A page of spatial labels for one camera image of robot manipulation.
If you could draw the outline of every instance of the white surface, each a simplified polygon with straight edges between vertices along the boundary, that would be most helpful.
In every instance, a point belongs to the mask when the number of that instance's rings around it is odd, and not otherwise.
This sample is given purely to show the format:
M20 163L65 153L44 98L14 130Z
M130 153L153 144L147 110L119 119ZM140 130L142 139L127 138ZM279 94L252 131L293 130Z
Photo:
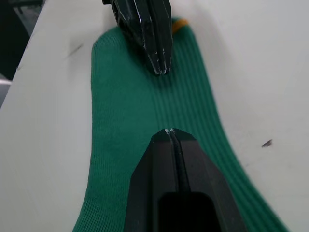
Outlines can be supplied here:
M288 228L308 231L309 2L171 2L245 171ZM100 0L45 4L0 110L1 231L72 230L91 153L91 48L114 25Z

